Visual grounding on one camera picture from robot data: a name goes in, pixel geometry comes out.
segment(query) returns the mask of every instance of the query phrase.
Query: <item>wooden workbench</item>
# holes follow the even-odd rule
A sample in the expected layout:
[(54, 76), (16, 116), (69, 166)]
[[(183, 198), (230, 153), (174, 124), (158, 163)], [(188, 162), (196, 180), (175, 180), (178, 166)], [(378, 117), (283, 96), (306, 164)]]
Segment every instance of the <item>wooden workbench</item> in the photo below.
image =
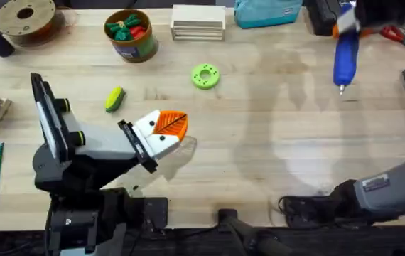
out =
[[(252, 225), (281, 226), (280, 196), (329, 193), (346, 179), (405, 162), (405, 47), (398, 43), (362, 40), (354, 84), (340, 97), (332, 79), (335, 41), (311, 35), (305, 14), (293, 24), (242, 30), (229, 10), (225, 42), (175, 42), (171, 10), (148, 9), (160, 48), (151, 60), (128, 64), (103, 34), (113, 12), (77, 11), (76, 25), (53, 42), (0, 58), (0, 97), (13, 100), (0, 126), (0, 230), (43, 229), (49, 204), (33, 183), (43, 137), (30, 72), (69, 98), (83, 122), (115, 127), (155, 109), (189, 114), (182, 148), (160, 161), (156, 174), (137, 167), (109, 185), (168, 197), (170, 227), (214, 225), (218, 208), (236, 208)], [(222, 73), (213, 90), (190, 81), (204, 62)], [(128, 96), (107, 114), (104, 100), (118, 85)], [(388, 224), (405, 225), (405, 218)]]

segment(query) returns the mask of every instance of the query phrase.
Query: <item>scissors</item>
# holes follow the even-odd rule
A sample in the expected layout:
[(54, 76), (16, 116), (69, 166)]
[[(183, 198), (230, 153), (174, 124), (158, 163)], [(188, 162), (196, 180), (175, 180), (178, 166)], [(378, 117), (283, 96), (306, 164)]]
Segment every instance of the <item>scissors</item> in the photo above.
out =
[(405, 46), (405, 33), (396, 26), (387, 26), (381, 30), (381, 35)]

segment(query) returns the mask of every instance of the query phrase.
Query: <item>metal device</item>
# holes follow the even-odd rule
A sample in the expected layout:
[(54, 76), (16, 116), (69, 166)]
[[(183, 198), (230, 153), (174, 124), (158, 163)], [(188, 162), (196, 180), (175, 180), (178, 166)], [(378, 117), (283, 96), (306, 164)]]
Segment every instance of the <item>metal device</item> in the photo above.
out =
[(138, 164), (153, 173), (156, 161), (179, 146), (188, 116), (156, 110), (135, 124), (96, 127), (77, 122), (70, 101), (56, 99), (39, 74), (32, 73), (31, 82), (45, 138), (33, 157), (35, 185), (51, 197), (46, 254), (120, 255), (126, 229), (164, 228), (167, 198), (131, 198), (125, 188), (101, 188)]

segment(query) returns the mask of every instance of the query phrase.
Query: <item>yellow-green object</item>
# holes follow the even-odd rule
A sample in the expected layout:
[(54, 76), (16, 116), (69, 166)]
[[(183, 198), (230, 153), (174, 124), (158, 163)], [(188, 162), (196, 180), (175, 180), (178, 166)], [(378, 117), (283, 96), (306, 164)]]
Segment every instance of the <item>yellow-green object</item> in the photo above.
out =
[(108, 98), (106, 99), (106, 103), (104, 104), (104, 108), (106, 112), (113, 113), (117, 109), (119, 109), (122, 100), (124, 99), (125, 91), (122, 87), (118, 86), (114, 88), (111, 93), (109, 94)]
[(196, 87), (207, 90), (217, 85), (220, 79), (220, 72), (218, 69), (207, 63), (203, 63), (193, 68), (191, 73), (191, 80)]

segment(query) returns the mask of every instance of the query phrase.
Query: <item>filament spool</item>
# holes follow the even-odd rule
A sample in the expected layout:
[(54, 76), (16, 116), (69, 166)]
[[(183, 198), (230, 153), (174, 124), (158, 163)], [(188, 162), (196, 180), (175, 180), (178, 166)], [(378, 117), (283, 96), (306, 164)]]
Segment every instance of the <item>filament spool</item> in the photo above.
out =
[(51, 41), (65, 23), (52, 0), (10, 0), (0, 8), (0, 31), (23, 47)]

